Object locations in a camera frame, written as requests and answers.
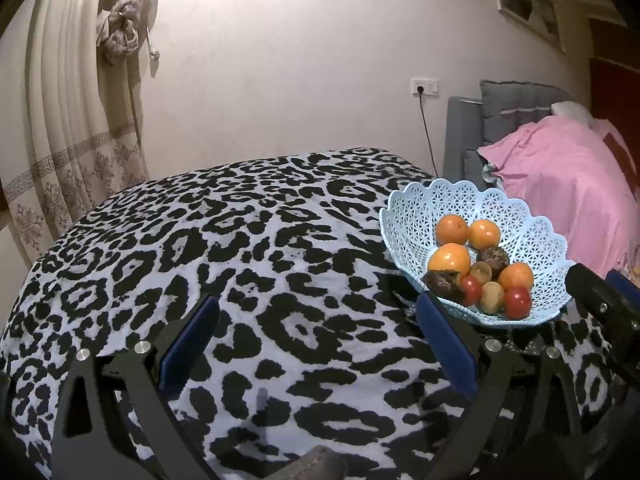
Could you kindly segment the dark brown mangosteen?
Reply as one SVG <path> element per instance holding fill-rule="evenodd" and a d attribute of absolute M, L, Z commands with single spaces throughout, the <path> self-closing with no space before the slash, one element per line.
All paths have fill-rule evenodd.
<path fill-rule="evenodd" d="M 480 250 L 476 256 L 477 261 L 487 263 L 491 268 L 491 278 L 498 280 L 500 273 L 510 266 L 508 253 L 499 246 L 490 246 Z"/>

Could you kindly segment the small tangerine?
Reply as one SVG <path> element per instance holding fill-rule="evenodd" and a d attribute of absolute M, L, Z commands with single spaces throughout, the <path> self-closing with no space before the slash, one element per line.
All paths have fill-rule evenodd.
<path fill-rule="evenodd" d="M 507 266 L 498 276 L 498 283 L 504 290 L 524 287 L 531 290 L 534 286 L 534 274 L 528 264 L 514 262 Z"/>

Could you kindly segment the red tomato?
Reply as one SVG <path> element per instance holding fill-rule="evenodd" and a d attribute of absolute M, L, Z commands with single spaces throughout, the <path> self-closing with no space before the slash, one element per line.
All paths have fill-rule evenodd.
<path fill-rule="evenodd" d="M 459 288 L 462 291 L 462 304 L 465 307 L 472 307 L 480 302 L 483 284 L 473 275 L 462 276 Z"/>
<path fill-rule="evenodd" d="M 532 308 L 532 297 L 524 286 L 514 286 L 504 293 L 503 311 L 509 320 L 522 320 L 529 316 Z"/>

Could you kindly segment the pink blanket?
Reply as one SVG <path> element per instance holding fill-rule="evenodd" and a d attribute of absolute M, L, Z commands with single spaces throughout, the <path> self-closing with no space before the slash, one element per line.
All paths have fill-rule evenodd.
<path fill-rule="evenodd" d="M 600 136 L 576 120 L 547 116 L 478 154 L 503 191 L 567 241 L 567 257 L 600 276 L 639 272 L 639 201 Z"/>

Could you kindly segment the tan round fruit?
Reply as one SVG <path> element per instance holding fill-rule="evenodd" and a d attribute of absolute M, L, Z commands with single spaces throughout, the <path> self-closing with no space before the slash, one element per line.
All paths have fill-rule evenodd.
<path fill-rule="evenodd" d="M 484 285 L 492 280 L 491 266 L 485 261 L 477 261 L 470 267 L 469 276 L 472 276 L 472 278 L 475 278 L 480 284 Z"/>

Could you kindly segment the orange in basket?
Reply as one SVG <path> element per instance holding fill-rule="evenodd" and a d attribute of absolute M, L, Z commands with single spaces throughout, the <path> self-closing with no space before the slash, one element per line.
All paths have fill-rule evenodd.
<path fill-rule="evenodd" d="M 478 219 L 469 226 L 469 245 L 480 252 L 489 247 L 498 246 L 501 231 L 498 224 L 487 219 Z"/>

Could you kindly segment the red tomato left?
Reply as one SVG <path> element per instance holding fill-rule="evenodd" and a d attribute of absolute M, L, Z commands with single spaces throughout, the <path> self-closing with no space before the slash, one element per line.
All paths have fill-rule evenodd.
<path fill-rule="evenodd" d="M 462 291 L 462 304 L 465 307 L 472 307 L 480 302 L 483 284 L 473 275 L 462 276 L 459 288 Z"/>

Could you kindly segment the yellow orange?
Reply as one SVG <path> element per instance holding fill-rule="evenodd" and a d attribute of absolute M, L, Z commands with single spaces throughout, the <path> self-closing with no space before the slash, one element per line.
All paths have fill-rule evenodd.
<path fill-rule="evenodd" d="M 471 256 L 468 248 L 457 243 L 439 246 L 428 259 L 427 270 L 451 271 L 466 275 L 471 269 Z"/>

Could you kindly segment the large orange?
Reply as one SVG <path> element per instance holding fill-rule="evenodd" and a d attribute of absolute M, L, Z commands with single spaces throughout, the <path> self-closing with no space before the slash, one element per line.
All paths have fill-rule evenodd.
<path fill-rule="evenodd" d="M 439 245 L 465 245 L 469 240 L 470 228 L 462 217 L 457 214 L 447 214 L 436 223 L 435 236 Z"/>

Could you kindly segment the white pillow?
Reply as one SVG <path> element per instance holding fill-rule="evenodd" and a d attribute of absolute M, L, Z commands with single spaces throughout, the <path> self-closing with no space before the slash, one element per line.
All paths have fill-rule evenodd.
<path fill-rule="evenodd" d="M 551 105 L 550 110 L 553 116 L 564 117 L 574 120 L 575 122 L 580 122 L 587 128 L 591 128 L 594 123 L 594 118 L 590 111 L 575 101 L 555 102 Z"/>

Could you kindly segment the grey striped cushion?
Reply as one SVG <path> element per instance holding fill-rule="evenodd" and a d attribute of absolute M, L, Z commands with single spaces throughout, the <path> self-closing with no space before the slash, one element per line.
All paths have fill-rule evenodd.
<path fill-rule="evenodd" d="M 551 84 L 529 81 L 480 81 L 484 144 L 494 144 L 522 125 L 551 115 L 551 105 L 572 96 Z"/>

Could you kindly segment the leopard print table cloth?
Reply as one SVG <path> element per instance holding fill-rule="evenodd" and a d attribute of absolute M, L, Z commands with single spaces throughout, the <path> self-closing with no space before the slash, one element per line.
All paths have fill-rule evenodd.
<path fill-rule="evenodd" d="M 221 479 L 265 478 L 318 445 L 352 479 L 422 479 L 465 409 L 413 310 L 447 214 L 488 219 L 533 271 L 521 321 L 450 304 L 507 347 L 558 350 L 579 421 L 614 403 L 610 348 L 564 282 L 574 260 L 559 225 L 498 188 L 431 179 L 375 148 L 236 162 L 115 186 L 118 155 L 66 174 L 48 213 L 17 208 L 28 238 L 62 235 L 32 266 L 1 337 L 2 419 L 47 478 L 70 369 L 156 341 L 206 296 L 212 339 L 186 360 L 168 404 Z"/>

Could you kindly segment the beige patterned curtain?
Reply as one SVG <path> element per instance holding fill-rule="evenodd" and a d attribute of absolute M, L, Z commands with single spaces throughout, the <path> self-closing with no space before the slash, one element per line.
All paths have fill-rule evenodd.
<path fill-rule="evenodd" d="M 24 0 L 1 37 L 1 189 L 28 261 L 148 176 L 136 88 L 152 3 Z"/>

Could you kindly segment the white wall socket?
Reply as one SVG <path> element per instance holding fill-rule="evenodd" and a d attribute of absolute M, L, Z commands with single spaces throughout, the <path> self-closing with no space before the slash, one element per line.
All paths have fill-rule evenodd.
<path fill-rule="evenodd" d="M 413 77 L 410 80 L 410 90 L 413 96 L 439 97 L 439 79 Z"/>

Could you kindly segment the framed wall picture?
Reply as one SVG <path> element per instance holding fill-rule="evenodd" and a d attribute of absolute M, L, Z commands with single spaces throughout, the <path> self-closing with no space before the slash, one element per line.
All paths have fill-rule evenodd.
<path fill-rule="evenodd" d="M 556 5 L 552 0 L 497 0 L 498 11 L 564 52 Z"/>

